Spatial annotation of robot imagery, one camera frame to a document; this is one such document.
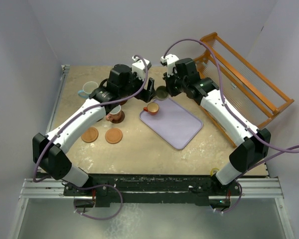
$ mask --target gray wall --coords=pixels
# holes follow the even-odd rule
[[[218,32],[247,56],[277,0],[29,0],[62,64],[131,63],[141,54],[159,64],[164,51],[185,37]],[[203,52],[196,43],[173,50]]]
[[[0,0],[0,239],[6,238],[25,177],[32,137],[45,132],[61,76],[26,0]]]
[[[295,100],[269,125],[272,143],[299,144],[299,0],[278,1],[248,58]],[[299,154],[283,154],[269,162],[268,169],[271,176],[279,176],[299,239]]]

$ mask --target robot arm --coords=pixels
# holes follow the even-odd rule
[[[227,185],[240,174],[248,171],[253,165],[267,156],[268,147],[258,142],[224,107],[221,101],[219,87],[210,78],[201,79],[196,70],[195,62],[190,58],[179,60],[169,54],[161,57],[161,64],[167,67],[164,74],[166,91],[171,96],[184,92],[196,103],[208,111],[220,123],[230,138],[238,146],[229,156],[230,162],[218,171],[214,178],[221,185]],[[245,119],[231,104],[225,100],[232,112],[261,139],[270,141],[267,129],[259,130]]]
[[[133,58],[132,67],[126,65],[115,65],[110,71],[108,79],[105,79],[100,87],[96,88],[85,103],[69,119],[46,136],[38,133],[32,140],[33,161],[36,163],[43,149],[47,144],[57,136],[43,156],[40,167],[45,170],[54,179],[63,179],[78,187],[89,187],[93,185],[92,178],[82,169],[73,165],[67,158],[66,153],[69,151],[74,142],[94,123],[102,119],[117,104],[99,106],[86,110],[91,106],[99,103],[112,102],[125,97],[131,96],[137,92],[145,80],[145,67],[150,68],[151,64],[145,60],[146,66],[138,58]],[[154,80],[149,78],[147,89],[136,95],[137,99],[149,102],[155,96]],[[82,113],[75,119],[62,134],[58,135],[59,130],[71,119]]]

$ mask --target brown coaster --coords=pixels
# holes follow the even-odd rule
[[[99,136],[99,132],[94,127],[89,127],[84,134],[81,135],[81,139],[86,143],[94,142]]]
[[[109,129],[105,133],[105,140],[108,143],[118,143],[118,142],[120,142],[122,140],[122,138],[123,138],[123,133],[118,128]]]
[[[112,123],[120,123],[120,122],[122,122],[124,119],[125,119],[125,113],[124,113],[124,111],[122,111],[122,115],[121,115],[120,119],[118,119],[118,120],[112,120],[111,122],[112,122]]]

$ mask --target light blue mug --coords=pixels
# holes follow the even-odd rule
[[[78,91],[78,95],[82,98],[87,99],[89,95],[94,91],[96,88],[99,87],[99,84],[94,81],[89,81],[83,85],[82,90]]]

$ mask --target table surface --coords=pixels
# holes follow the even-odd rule
[[[71,66],[61,91],[53,128],[67,120],[84,103],[77,95],[84,83],[100,83],[108,78],[112,66]],[[155,79],[155,88],[164,85],[164,67],[152,67],[149,76]],[[122,110],[125,119],[119,124],[105,118],[93,126],[99,131],[95,142],[85,143],[79,138],[67,156],[88,173],[135,173],[135,174],[193,174],[209,175],[212,168],[222,168],[229,162],[234,150],[225,136],[217,129],[200,107],[185,94],[172,98],[196,117],[204,126],[183,149],[177,150],[144,124],[140,112],[147,105],[135,98],[130,99]],[[118,144],[105,140],[107,130],[117,127],[123,132]],[[267,176],[265,165],[248,172],[247,175]]]

